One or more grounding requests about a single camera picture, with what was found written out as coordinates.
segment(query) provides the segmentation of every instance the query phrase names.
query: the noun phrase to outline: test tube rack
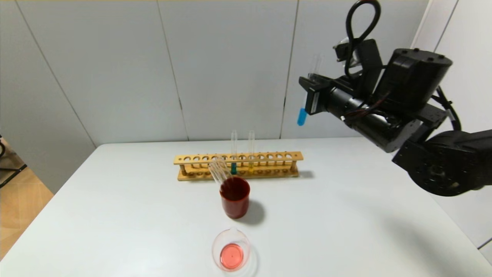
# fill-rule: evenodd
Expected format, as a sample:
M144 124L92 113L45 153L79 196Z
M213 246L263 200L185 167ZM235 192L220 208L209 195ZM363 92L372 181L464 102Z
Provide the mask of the test tube rack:
M296 163L304 159L301 152L287 151L254 153L254 159L248 159L250 156L250 153L237 153L237 158L232 159L232 154L178 155L174 164L180 166L178 181L213 180L208 165L217 157L222 157L228 168L236 163L237 174L234 176L245 179L282 178L298 177ZM253 163L252 172L248 170L249 163Z

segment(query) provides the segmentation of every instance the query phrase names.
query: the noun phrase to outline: robotic arm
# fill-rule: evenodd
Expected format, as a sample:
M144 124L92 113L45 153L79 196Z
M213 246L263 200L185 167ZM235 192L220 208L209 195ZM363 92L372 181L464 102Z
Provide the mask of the robotic arm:
M363 4L374 7L375 17L368 29L354 38L352 15ZM439 87L452 61L418 48L396 49L384 66L376 41L365 39L377 24L380 11L377 0L358 0L350 9L348 42L334 47L338 61L345 61L345 75L299 78L307 91L306 113L330 112L385 152L400 149L393 162L433 194L455 196L491 184L492 130L461 131L458 116ZM350 73L356 66L362 70ZM445 110L430 105L431 98ZM446 117L454 130L428 139Z

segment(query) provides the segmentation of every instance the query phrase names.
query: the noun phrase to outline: glass test tube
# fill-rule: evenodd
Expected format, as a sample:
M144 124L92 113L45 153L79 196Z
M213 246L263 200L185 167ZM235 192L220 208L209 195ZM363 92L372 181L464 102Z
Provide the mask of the glass test tube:
M253 130L249 131L249 135L248 135L248 139L247 139L247 145L248 145L248 153L249 153L248 159L254 160L255 156L254 156L254 131ZM254 162L249 162L248 166L249 166L248 172L253 173Z
M231 154L232 154L232 160L235 160L238 156L238 132L236 130L233 130L231 133ZM236 175L238 173L237 170L237 164L236 163L231 163L231 174Z

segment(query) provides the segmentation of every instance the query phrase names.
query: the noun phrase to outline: teal liquid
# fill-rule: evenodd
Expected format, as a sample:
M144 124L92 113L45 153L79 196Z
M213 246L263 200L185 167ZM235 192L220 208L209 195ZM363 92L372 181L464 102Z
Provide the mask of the teal liquid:
M304 108L301 108L299 110L299 117L297 117L297 125L302 126L306 122L306 117L308 116L308 113Z
M238 165L236 163L231 164L231 174L236 175L238 173Z

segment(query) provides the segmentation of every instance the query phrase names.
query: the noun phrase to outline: table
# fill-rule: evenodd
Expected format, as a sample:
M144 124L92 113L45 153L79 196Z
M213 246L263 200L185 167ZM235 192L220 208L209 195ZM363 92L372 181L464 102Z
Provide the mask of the table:
M241 141L238 151L246 151ZM301 176L253 179L240 220L213 182L179 182L178 154L228 152L226 141L100 146L0 262L8 277L222 276L217 234L236 226L256 276L492 276L456 224L364 138L257 140L302 151Z

